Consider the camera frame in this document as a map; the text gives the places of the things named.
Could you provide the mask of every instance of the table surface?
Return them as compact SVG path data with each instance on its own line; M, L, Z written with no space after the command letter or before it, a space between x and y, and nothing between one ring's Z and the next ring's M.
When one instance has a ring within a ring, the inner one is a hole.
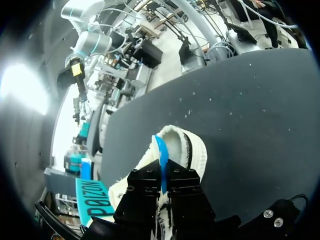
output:
M201 186L217 220L245 223L277 199L310 196L320 173L319 80L305 49L251 52L183 75L110 117L101 180L108 188L125 177L152 134L172 124L206 145Z

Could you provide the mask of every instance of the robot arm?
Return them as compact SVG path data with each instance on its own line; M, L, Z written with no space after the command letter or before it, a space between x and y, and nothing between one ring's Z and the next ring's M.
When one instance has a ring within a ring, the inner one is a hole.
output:
M166 182L170 206L172 236L176 240L195 239L284 239L291 233L300 215L293 200L305 198L298 195L280 199L266 208L255 219L241 225L238 216L215 221L215 213L200 186L200 177L193 169L186 169L174 161L166 165ZM150 240L158 238L158 199L161 191L161 168L156 160L137 170L127 178L128 187L113 218L109 222L93 217L93 222L81 240ZM54 222L43 209L35 204L47 223ZM51 225L66 240L79 240L71 236L65 226Z

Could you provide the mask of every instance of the person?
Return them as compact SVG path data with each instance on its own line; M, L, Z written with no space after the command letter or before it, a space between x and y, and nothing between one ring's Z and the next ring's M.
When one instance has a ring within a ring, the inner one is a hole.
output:
M280 7L274 3L272 0L250 0L253 5L258 8L258 13L260 13L262 16L266 17L267 19L272 20L273 17L276 17L280 19L281 21L285 22L285 16L280 9ZM268 34L271 45L273 48L278 48L278 32L277 27L271 22L268 22L267 20L261 18L263 25L265 27L266 33Z
M257 8L257 11L267 19L272 20L273 17L276 17L283 21L287 25L293 25L294 23L290 18L286 17L280 6L275 2L275 0L250 0L253 5ZM279 47L278 42L278 31L276 25L267 20L261 18L263 25L265 27L266 33L271 40L271 45L273 48ZM306 49L306 41L303 37L302 32L298 28L293 29L284 29L291 36L293 36L298 44L299 48Z

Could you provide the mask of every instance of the teal sign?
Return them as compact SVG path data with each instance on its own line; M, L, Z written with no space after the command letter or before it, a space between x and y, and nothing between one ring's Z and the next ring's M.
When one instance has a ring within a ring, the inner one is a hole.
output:
M115 213L101 181L76 178L75 193L81 224L87 225L92 216L101 218Z

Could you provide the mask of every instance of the white fuzzy slipper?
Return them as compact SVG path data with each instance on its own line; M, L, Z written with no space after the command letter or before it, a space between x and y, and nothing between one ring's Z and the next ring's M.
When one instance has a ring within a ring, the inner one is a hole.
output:
M169 159L180 164L181 166L194 169L202 180L207 163L207 149L200 137L192 132L181 129L177 126L165 126L157 136L162 138L166 144ZM155 143L151 143L149 149L145 152L139 161L136 169L141 169L146 165L158 159ZM128 182L127 177L121 179L109 188L109 200L114 209L117 209L122 196L126 193ZM162 231L162 239L169 240L172 236L171 226L169 226L169 215L165 204L168 203L168 195L160 196L158 201L159 224Z

